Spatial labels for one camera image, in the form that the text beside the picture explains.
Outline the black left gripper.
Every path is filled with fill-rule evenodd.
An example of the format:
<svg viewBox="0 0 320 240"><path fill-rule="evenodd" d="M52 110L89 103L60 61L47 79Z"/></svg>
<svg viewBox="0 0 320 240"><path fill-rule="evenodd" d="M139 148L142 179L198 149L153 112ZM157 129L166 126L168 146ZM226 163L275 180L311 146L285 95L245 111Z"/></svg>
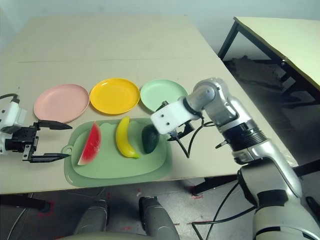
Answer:
<svg viewBox="0 0 320 240"><path fill-rule="evenodd" d="M22 160L30 163L51 163L69 157L66 153L44 153L33 155L37 150L39 137L37 131L40 128L51 130L69 130L73 127L54 120L38 120L33 126L22 127L12 134L11 139L6 139L4 147L6 151L22 153Z"/></svg>

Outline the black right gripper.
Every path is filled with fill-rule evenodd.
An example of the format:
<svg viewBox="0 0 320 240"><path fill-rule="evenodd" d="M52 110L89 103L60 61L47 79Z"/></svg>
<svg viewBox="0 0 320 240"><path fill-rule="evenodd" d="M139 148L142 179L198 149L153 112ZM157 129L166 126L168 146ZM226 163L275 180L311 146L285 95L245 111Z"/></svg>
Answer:
<svg viewBox="0 0 320 240"><path fill-rule="evenodd" d="M156 111L159 111L160 109L164 108L167 105L168 105L168 102L166 100L163 101L161 105L156 109ZM167 141L171 142L171 141L180 140L195 130L195 128L192 126L190 121L183 123L182 125L180 125L180 127L184 127L183 131L178 131L177 129L175 129L169 132L168 134L170 138Z"/></svg>

